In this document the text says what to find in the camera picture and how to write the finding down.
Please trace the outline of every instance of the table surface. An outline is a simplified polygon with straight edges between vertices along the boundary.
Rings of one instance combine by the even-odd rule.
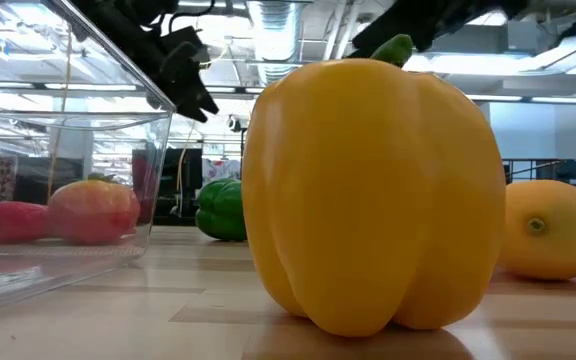
[[[347,340],[286,315],[245,243],[155,228],[134,264],[0,308],[0,359],[576,360],[576,280],[496,274],[481,305],[444,330]]]

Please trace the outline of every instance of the ceiling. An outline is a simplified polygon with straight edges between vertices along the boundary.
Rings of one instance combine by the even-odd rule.
[[[266,20],[260,17],[265,11],[263,6],[268,6],[268,3],[289,4],[284,6],[285,9],[275,9],[289,12],[281,29],[269,29],[272,24],[264,23]],[[437,40],[428,54],[419,55],[409,64],[417,66],[425,61],[435,66],[441,63],[441,69],[450,71],[438,75],[470,94],[573,95],[576,93],[576,75],[534,71],[495,73],[491,70],[502,69],[509,61],[523,64],[520,61],[548,50],[556,35],[576,20],[575,0],[535,1],[534,4],[518,22],[508,23],[501,13],[486,14],[456,34]],[[207,5],[206,1],[180,2],[180,6],[185,8],[202,9]],[[391,5],[392,0],[362,0],[347,4],[334,0],[296,0],[293,3],[235,1],[231,15],[180,18],[173,28],[191,25],[201,29],[199,35],[208,45],[212,59],[208,69],[201,73],[206,86],[258,87],[263,86],[265,77],[276,76],[276,72],[289,72],[309,62],[343,56],[351,51],[349,40]],[[217,0],[215,12],[223,14],[224,8],[223,0]],[[293,28],[289,26],[291,22],[296,24]],[[70,111],[123,112],[126,116],[153,111],[144,93],[135,91],[135,85],[141,85],[142,81],[91,38],[81,42],[70,38],[72,51],[68,71],[67,29],[64,21],[39,1],[0,1],[0,111],[60,111],[64,93],[62,84],[68,75],[70,83],[79,86],[71,86],[68,90],[67,107]],[[494,49],[490,47],[490,39],[496,39]],[[506,40],[498,44],[499,39]],[[293,40],[295,51],[290,58],[281,58],[280,55],[273,58],[274,54],[285,51],[286,44]],[[521,51],[507,51],[509,47],[519,47]],[[476,67],[450,68],[448,60],[459,63],[456,56],[468,56],[469,61],[479,61],[484,70],[468,74],[462,70],[473,71]],[[29,82],[46,83],[47,88],[19,87],[19,84]],[[190,139],[237,143],[240,134],[231,132],[227,121],[231,115],[248,116],[254,98],[228,97],[223,94],[217,97],[220,113],[210,115],[206,124],[175,116],[170,133],[172,146],[185,143],[191,128]],[[44,132],[34,132],[33,129],[20,131],[12,122],[0,125],[1,131],[10,137],[6,141],[11,149],[20,152],[26,149],[31,154],[48,151],[49,138]],[[106,134],[117,139],[129,135],[139,139],[143,135],[126,134],[123,129],[107,131]],[[25,138],[12,140],[14,136]],[[107,138],[98,140],[99,151],[108,149],[108,153],[116,153],[116,149],[108,145],[111,141]]]

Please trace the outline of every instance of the ceiling duct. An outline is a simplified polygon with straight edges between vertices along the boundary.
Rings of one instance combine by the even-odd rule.
[[[257,60],[297,60],[302,7],[303,4],[285,1],[248,2]],[[261,83],[267,85],[286,76],[294,66],[260,64],[258,69]]]
[[[509,21],[502,26],[466,25],[435,39],[428,50],[437,53],[536,54],[539,27],[534,21]]]

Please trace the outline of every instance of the bell pepper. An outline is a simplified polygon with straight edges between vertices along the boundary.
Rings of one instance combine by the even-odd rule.
[[[225,241],[246,240],[241,182],[215,180],[199,192],[199,210],[195,223],[204,234]]]
[[[400,61],[303,66],[266,87],[243,158],[248,241],[268,293],[346,337],[437,329],[480,302],[505,225],[485,117]]]
[[[50,237],[48,224],[45,205],[0,202],[0,245],[28,244]]]

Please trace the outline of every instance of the plastic container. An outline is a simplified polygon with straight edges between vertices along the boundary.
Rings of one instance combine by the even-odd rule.
[[[7,219],[0,226],[7,230],[0,241],[0,305],[112,270],[146,251],[174,109],[69,3],[0,2],[0,204],[13,204],[0,209],[0,221]],[[142,171],[133,171],[135,161]],[[93,173],[114,176],[118,184],[104,183],[114,186],[112,195],[86,183],[55,200],[56,191]],[[57,205],[43,219],[37,205],[51,198]],[[134,199],[124,202],[129,214],[108,205],[122,199]],[[39,215],[27,216],[24,203],[36,204]],[[110,231],[104,219],[121,228]],[[88,232],[73,235],[77,228],[64,230],[69,222]],[[15,238],[29,228],[43,235]]]

